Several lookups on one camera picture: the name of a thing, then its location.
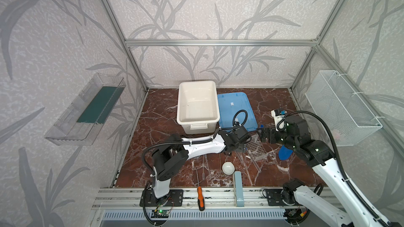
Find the white plastic storage bin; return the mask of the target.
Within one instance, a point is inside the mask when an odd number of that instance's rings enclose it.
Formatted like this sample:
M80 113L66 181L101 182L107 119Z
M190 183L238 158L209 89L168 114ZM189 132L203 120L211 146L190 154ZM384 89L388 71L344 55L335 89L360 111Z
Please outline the white plastic storage bin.
M187 135L213 133L220 119L214 81L183 82L179 85L177 123Z

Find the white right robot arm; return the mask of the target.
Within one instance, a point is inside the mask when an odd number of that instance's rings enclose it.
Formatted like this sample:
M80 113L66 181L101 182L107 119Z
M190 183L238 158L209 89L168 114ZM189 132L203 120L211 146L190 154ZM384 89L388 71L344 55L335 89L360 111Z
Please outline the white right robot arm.
M293 151L321 177L342 205L342 209L323 199L320 188L312 191L298 179L283 185L280 198L288 206L302 206L314 213L331 227L398 227L400 223L388 220L360 191L347 175L342 165L336 142L326 123L316 114L317 119L331 141L328 146L321 140L314 140L301 111L287 114L284 110L271 111L274 128L268 129L268 140Z

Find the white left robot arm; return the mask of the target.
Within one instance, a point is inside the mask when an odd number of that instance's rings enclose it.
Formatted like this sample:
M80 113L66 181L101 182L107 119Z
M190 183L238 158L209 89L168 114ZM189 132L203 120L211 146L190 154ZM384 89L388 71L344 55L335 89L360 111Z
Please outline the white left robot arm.
M154 197L168 196L171 178L176 176L182 166L190 159L205 154L230 154L242 152L251 141L251 135L243 126L218 128L211 136L182 138L177 134L171 140L147 147L141 155L142 163L151 172L151 185Z

